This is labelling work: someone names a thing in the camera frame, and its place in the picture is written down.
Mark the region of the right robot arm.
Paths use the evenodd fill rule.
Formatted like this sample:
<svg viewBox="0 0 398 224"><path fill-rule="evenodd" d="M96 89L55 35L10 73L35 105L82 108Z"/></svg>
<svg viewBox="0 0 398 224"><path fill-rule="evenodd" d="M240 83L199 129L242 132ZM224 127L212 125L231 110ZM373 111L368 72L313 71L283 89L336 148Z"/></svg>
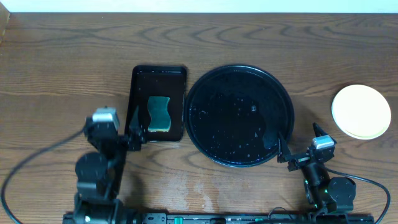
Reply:
<svg viewBox="0 0 398 224"><path fill-rule="evenodd" d="M347 213L354 208L356 184L347 177L329 176L324 163L334 157L336 141L313 123L315 138L305 152L292 154L286 140L278 134L277 162L288 163L288 170L300 170L307 199L315 209L308 213L310 223L348 223Z"/></svg>

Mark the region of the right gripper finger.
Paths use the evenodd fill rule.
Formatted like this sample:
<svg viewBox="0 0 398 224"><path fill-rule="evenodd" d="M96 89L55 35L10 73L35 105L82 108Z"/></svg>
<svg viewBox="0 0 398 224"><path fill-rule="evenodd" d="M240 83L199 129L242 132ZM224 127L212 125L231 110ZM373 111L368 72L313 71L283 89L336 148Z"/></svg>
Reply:
<svg viewBox="0 0 398 224"><path fill-rule="evenodd" d="M288 148L286 140L284 139L281 132L278 132L278 143L279 143L279 149L277 155L277 162L285 163L290 161L292 159L292 155Z"/></svg>
<svg viewBox="0 0 398 224"><path fill-rule="evenodd" d="M319 136L324 136L324 135L329 135L327 134L317 123L313 123L313 130L315 133L315 137L319 137Z"/></svg>

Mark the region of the green yellow sponge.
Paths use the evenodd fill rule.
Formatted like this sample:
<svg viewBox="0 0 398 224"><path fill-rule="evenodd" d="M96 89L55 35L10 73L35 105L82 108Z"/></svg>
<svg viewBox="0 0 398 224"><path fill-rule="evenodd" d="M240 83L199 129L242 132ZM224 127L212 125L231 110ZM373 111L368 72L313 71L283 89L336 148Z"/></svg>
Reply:
<svg viewBox="0 0 398 224"><path fill-rule="evenodd" d="M150 96L147 109L150 115L148 131L169 132L171 128L171 117L168 112L170 98L167 96Z"/></svg>

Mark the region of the yellow plate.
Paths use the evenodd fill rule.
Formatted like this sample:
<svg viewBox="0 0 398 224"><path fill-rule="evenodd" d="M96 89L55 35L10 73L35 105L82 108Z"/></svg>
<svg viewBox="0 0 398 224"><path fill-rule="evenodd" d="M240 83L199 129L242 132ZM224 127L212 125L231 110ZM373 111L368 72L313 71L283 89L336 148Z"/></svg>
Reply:
<svg viewBox="0 0 398 224"><path fill-rule="evenodd" d="M345 134L361 140L383 135L392 118L387 100L377 90L366 85L342 88L331 103L331 114Z"/></svg>

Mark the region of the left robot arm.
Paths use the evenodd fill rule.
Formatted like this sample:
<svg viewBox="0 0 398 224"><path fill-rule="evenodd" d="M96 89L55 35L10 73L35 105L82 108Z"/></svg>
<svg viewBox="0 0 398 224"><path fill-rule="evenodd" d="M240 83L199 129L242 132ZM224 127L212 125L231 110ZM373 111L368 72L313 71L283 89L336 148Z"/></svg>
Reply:
<svg viewBox="0 0 398 224"><path fill-rule="evenodd" d="M86 119L84 135L97 151L76 163L77 193L69 223L142 223L142 215L118 199L127 152L139 151L144 140L139 110L135 109L125 135L119 135L118 128L114 108L98 108Z"/></svg>

